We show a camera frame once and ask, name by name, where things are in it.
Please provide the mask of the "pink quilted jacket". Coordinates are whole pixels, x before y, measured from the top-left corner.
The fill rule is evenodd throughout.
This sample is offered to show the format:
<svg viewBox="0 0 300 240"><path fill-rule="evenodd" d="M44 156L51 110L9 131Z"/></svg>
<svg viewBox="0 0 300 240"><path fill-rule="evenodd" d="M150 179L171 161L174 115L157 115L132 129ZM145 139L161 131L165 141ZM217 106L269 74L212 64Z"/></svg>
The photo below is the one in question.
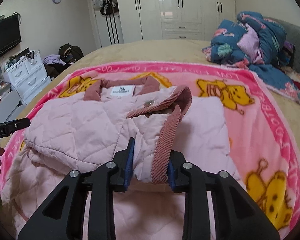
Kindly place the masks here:
<svg viewBox="0 0 300 240"><path fill-rule="evenodd" d="M97 169L130 138L131 185L114 194L117 239L181 238L185 196L171 192L166 175L172 150L204 171L225 170L241 182L218 98L193 96L185 85L161 88L150 76L100 79L47 101L31 120L1 192L4 227L17 237L65 175Z"/></svg>

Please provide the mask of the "purple clothes pile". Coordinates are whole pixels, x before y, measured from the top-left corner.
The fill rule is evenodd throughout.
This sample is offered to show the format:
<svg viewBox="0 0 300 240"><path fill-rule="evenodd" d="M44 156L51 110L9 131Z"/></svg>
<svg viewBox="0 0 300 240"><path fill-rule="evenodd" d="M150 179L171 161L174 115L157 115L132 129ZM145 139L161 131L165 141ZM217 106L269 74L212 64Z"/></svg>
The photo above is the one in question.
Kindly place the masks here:
<svg viewBox="0 0 300 240"><path fill-rule="evenodd" d="M66 65L66 63L60 58L58 54L51 54L42 59L43 64L61 64Z"/></svg>

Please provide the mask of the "white drawer chest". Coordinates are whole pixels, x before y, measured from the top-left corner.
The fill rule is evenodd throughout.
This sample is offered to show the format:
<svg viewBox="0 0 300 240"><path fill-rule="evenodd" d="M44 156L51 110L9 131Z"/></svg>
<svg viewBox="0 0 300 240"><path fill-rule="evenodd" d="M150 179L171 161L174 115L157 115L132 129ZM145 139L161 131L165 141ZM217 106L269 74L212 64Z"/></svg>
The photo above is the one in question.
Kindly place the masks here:
<svg viewBox="0 0 300 240"><path fill-rule="evenodd" d="M19 61L7 61L3 76L20 95L24 105L28 105L51 82L38 50L30 51Z"/></svg>

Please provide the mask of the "pink cartoon fleece blanket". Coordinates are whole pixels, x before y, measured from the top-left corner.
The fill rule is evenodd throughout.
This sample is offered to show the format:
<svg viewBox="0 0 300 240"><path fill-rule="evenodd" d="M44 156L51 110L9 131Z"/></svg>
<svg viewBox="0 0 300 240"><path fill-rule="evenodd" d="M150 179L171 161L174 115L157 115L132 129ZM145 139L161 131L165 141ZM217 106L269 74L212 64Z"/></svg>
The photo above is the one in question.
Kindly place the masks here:
<svg viewBox="0 0 300 240"><path fill-rule="evenodd" d="M224 116L233 160L241 187L256 202L284 239L300 219L300 153L294 135L264 82L242 69L175 62L113 62L68 74L29 112L30 120L43 104L82 92L100 79L156 79L161 88L185 85L199 98L218 98ZM15 156L24 146L26 129L10 138L2 157L0 189Z"/></svg>

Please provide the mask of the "black television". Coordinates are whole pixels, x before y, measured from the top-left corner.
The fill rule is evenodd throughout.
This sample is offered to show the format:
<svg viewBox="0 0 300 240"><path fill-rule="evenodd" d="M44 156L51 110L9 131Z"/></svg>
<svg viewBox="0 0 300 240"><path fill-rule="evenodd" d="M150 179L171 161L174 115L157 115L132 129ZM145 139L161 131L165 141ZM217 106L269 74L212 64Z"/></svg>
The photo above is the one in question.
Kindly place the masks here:
<svg viewBox="0 0 300 240"><path fill-rule="evenodd" d="M19 14L0 20L0 57L21 43Z"/></svg>

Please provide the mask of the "dark bag pile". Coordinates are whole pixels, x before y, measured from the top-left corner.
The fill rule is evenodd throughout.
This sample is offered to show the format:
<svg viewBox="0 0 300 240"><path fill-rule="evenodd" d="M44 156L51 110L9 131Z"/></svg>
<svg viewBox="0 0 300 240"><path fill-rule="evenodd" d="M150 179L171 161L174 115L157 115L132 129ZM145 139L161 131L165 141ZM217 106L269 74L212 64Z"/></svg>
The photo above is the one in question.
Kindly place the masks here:
<svg viewBox="0 0 300 240"><path fill-rule="evenodd" d="M44 64L45 70L51 79L56 78L59 74L84 56L81 48L78 46L72 46L69 43L60 47L58 55L60 55L60 58L66 63L66 65Z"/></svg>

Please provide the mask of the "hanging bags on door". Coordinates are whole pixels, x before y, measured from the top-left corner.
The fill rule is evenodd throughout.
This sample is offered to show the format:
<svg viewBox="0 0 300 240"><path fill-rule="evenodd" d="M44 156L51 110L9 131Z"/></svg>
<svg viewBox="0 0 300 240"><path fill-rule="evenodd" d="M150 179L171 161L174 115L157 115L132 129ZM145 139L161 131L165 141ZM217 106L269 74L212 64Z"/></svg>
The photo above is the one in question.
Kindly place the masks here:
<svg viewBox="0 0 300 240"><path fill-rule="evenodd" d="M119 5L117 0L94 0L93 9L103 16L110 16L119 12Z"/></svg>

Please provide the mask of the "beige bed sheet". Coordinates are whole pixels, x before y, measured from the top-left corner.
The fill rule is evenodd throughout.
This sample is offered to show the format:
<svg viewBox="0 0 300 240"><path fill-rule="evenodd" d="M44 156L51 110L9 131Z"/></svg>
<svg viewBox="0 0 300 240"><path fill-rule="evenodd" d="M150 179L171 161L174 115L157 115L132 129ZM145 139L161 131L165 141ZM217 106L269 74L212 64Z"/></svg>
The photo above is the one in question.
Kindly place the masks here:
<svg viewBox="0 0 300 240"><path fill-rule="evenodd" d="M196 40L151 40L117 44L95 50L67 68L55 80L51 81L24 108L17 118L27 116L36 103L48 91L56 87L68 74L73 73L75 70L119 61L165 61L207 64L202 53L202 48L208 44L210 44L208 41ZM300 150L300 105L274 91L271 94L287 119Z"/></svg>

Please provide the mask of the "blue floral quilt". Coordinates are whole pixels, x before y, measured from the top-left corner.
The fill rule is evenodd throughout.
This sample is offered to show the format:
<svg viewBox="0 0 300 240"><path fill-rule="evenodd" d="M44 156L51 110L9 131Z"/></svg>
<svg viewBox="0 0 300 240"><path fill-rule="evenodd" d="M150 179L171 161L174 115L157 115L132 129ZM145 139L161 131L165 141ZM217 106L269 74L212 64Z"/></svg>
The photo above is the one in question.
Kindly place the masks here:
<svg viewBox="0 0 300 240"><path fill-rule="evenodd" d="M300 90L287 75L295 46L286 36L285 28L274 20L242 11L236 22L222 20L202 52L209 62L255 72L271 90L300 104Z"/></svg>

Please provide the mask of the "grey upholstered headboard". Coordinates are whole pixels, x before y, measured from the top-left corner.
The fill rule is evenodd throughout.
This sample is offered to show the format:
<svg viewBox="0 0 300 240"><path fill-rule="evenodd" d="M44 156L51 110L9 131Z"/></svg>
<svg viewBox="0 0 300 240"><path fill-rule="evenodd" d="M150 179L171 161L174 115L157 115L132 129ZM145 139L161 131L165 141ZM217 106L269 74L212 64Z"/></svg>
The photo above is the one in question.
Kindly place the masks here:
<svg viewBox="0 0 300 240"><path fill-rule="evenodd" d="M286 40L295 46L294 62L292 68L300 74L300 27L292 23L271 18L275 22L281 24L287 33Z"/></svg>

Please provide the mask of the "white wardrobe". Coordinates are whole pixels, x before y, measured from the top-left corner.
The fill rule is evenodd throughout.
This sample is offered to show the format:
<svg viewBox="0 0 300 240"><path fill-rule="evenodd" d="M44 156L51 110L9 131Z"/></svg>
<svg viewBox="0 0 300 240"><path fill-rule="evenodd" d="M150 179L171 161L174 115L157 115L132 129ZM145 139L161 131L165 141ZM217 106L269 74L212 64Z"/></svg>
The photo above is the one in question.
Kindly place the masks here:
<svg viewBox="0 0 300 240"><path fill-rule="evenodd" d="M211 40L224 19L236 18L235 0L115 0L125 43Z"/></svg>

